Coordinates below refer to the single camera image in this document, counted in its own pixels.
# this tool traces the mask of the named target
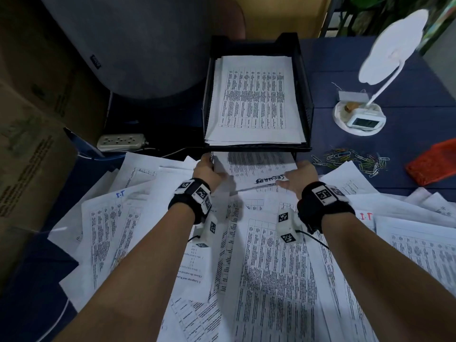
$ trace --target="forearm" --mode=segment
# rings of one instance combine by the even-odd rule
[[[111,273],[58,341],[154,341],[195,215],[177,203]]]
[[[351,213],[325,215],[328,246],[381,341],[454,340],[456,299]]]

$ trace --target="person's left arm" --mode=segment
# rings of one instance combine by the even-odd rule
[[[209,154],[193,177],[211,191],[222,181]],[[194,221],[190,207],[174,204],[54,341],[155,341]]]

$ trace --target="black cable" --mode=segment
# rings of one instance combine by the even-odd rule
[[[320,240],[318,240],[317,238],[313,237],[313,236],[310,235],[309,233],[303,232],[303,231],[301,231],[301,230],[296,230],[296,232],[297,232],[297,233],[303,233],[303,234],[305,234],[305,235],[307,235],[307,236],[310,236],[312,239],[314,239],[314,240],[315,240],[316,242],[318,242],[320,245],[322,245],[322,246],[326,247],[327,249],[329,249],[328,246],[326,246],[324,243],[322,243]]]
[[[190,241],[192,241],[192,240],[195,239],[195,238],[198,238],[198,239],[199,239],[200,237],[201,237],[201,236],[195,235],[194,237],[191,237],[187,242],[190,242]]]

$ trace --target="dark blue desk surface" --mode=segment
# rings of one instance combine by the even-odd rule
[[[456,103],[425,62],[414,54],[404,71],[378,99],[387,116],[385,128],[372,137],[356,137],[339,129],[331,116],[337,101],[337,89],[331,82],[345,90],[376,91],[378,86],[361,84],[357,80],[357,71],[373,41],[372,37],[301,41],[316,108],[313,150],[299,154],[298,158],[308,158],[311,154],[321,156],[332,146],[379,152],[391,158],[388,170],[369,180],[380,192],[409,195],[416,184],[405,173],[404,165],[431,144],[456,137]],[[43,231],[50,230],[98,178],[107,170],[120,167],[121,162],[79,159]],[[432,184],[429,188],[431,192],[438,190],[446,199],[456,201],[456,177]],[[74,260],[47,240],[46,234],[31,240],[23,262],[0,299],[3,341],[34,342],[48,330],[59,317],[67,299],[58,282],[76,266]],[[70,304],[60,323],[43,341],[50,341],[75,315]]]

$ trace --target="power strip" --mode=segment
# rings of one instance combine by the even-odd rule
[[[146,144],[144,134],[104,134],[98,139],[101,152],[139,150]]]

